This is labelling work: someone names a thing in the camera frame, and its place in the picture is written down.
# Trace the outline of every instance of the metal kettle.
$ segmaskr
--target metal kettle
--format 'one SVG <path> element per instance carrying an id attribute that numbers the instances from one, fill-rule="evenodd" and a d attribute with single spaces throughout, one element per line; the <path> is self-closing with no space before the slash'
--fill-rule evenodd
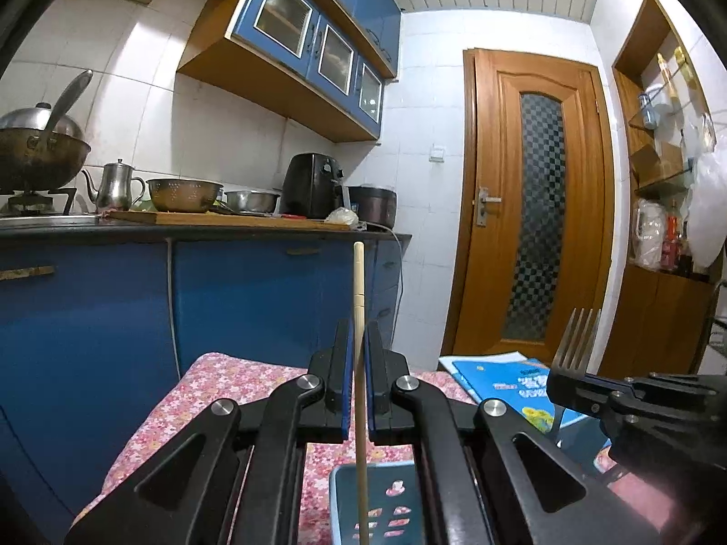
<path id="1" fill-rule="evenodd" d="M 146 192 L 146 183 L 135 176 L 132 178 L 134 169 L 119 159 L 103 167 L 101 184 L 98 189 L 94 186 L 93 178 L 88 170 L 81 170 L 86 176 L 89 198 L 95 203 L 97 211 L 115 209 L 117 211 L 128 211 Z M 141 182 L 141 194 L 132 200 L 132 180 Z"/>

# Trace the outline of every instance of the kitchen counter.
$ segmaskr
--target kitchen counter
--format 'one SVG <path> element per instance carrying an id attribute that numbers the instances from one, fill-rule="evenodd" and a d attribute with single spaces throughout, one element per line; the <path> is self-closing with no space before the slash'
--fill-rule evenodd
<path id="1" fill-rule="evenodd" d="M 75 216 L 65 223 L 33 223 L 6 226 L 0 219 L 0 245 L 14 245 L 29 241 L 54 243 L 82 243 L 84 245 L 114 243 L 154 243 L 165 240 L 391 240 L 387 231 L 321 231 L 301 229 L 271 229 L 268 227 L 224 227 L 209 225 L 151 225 L 147 223 L 121 222 L 112 219 L 94 221 L 92 216 Z M 411 234 L 397 234 L 399 240 L 408 242 Z"/>

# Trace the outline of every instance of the metal bowl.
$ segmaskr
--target metal bowl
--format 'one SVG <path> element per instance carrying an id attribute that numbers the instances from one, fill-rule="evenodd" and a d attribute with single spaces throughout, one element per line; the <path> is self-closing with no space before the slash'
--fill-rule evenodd
<path id="1" fill-rule="evenodd" d="M 154 178 L 147 184 L 154 207 L 165 213 L 206 213 L 223 190 L 214 182 L 180 178 Z"/>
<path id="2" fill-rule="evenodd" d="M 238 213 L 272 213 L 280 196 L 264 190 L 235 190 L 224 195 L 228 206 Z"/>

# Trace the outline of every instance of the cable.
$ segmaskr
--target cable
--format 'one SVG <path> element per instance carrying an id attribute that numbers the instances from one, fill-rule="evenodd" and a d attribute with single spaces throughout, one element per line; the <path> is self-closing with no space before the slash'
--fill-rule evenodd
<path id="1" fill-rule="evenodd" d="M 397 237 L 397 235 L 388 227 L 385 225 L 381 225 L 380 223 L 371 223 L 371 222 L 360 222 L 368 226 L 372 227 L 380 227 L 381 229 L 385 229 L 388 231 L 388 233 L 392 234 L 394 239 L 396 240 L 396 243 L 399 246 L 399 292 L 397 293 L 396 298 L 396 307 L 394 308 L 394 326 L 391 328 L 391 346 L 394 346 L 394 333 L 396 331 L 396 323 L 399 319 L 399 307 L 401 306 L 401 298 L 404 296 L 404 250 L 401 247 L 401 240 Z"/>

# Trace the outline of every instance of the plastic container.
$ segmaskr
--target plastic container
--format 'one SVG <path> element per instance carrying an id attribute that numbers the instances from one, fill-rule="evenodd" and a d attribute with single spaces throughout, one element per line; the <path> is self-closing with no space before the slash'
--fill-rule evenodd
<path id="1" fill-rule="evenodd" d="M 423 545 L 422 498 L 413 461 L 368 464 L 368 540 L 371 545 Z M 334 545 L 358 545 L 356 465 L 329 477 Z"/>

